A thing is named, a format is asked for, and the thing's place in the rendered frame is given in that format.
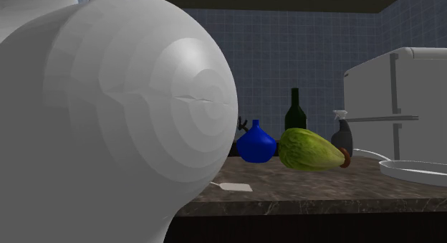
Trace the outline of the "blue round vase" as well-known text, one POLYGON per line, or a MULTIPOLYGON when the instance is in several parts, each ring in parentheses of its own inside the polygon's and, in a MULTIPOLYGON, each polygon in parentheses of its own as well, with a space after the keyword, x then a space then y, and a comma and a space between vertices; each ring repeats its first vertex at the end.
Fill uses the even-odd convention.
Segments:
POLYGON ((239 155, 249 163, 266 163, 277 149, 277 142, 259 126, 259 120, 252 120, 251 128, 236 142, 239 155))

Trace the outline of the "white spatula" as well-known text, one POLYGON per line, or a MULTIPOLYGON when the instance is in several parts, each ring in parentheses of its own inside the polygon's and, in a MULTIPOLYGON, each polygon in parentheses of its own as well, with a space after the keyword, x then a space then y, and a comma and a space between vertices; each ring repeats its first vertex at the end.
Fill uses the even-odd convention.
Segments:
POLYGON ((225 191, 244 191, 244 192, 252 192, 253 189, 249 184, 236 184, 236 183, 215 183, 211 182, 212 185, 218 186, 225 191))

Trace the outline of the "dark green glass bottle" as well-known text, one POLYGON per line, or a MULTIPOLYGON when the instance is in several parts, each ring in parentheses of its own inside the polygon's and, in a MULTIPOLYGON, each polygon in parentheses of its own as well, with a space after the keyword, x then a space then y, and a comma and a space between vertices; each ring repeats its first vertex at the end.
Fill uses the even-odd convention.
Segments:
POLYGON ((291 106, 284 118, 284 128, 307 128, 307 116, 299 105, 299 89, 294 87, 291 89, 291 106))

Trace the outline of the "green lettuce head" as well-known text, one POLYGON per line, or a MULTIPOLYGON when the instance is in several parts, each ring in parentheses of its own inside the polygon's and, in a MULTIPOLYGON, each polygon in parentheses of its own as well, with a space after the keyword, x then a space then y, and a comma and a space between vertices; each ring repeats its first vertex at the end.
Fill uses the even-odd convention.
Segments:
POLYGON ((300 171, 347 168, 351 163, 344 148, 336 148, 320 135, 302 128, 289 128, 283 132, 278 153, 287 168, 300 171))

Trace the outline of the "dark grey spray bottle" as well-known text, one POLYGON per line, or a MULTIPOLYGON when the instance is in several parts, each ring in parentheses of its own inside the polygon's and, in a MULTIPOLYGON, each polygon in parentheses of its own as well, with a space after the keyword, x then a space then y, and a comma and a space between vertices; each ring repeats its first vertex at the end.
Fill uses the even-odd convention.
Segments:
POLYGON ((331 144, 336 148, 344 148, 349 156, 352 157, 353 139, 349 124, 345 119, 347 111, 333 110, 333 113, 335 114, 335 119, 339 121, 339 130, 332 135, 331 144))

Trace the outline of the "white refrigerator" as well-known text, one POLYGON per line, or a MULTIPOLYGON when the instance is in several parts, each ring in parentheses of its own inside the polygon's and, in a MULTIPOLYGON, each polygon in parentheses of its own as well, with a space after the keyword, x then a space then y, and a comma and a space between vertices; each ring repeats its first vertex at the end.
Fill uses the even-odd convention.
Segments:
POLYGON ((447 48, 402 47, 345 72, 356 155, 447 164, 447 48))

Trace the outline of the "white frying pan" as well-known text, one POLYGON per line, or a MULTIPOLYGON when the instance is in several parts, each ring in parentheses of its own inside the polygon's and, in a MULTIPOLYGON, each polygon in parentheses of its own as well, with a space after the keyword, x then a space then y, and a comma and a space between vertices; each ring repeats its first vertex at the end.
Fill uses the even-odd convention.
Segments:
POLYGON ((366 153, 378 159, 380 171, 386 176, 420 184, 447 187, 447 164, 424 161, 394 161, 372 151, 359 148, 354 148, 353 151, 354 156, 361 156, 366 153))

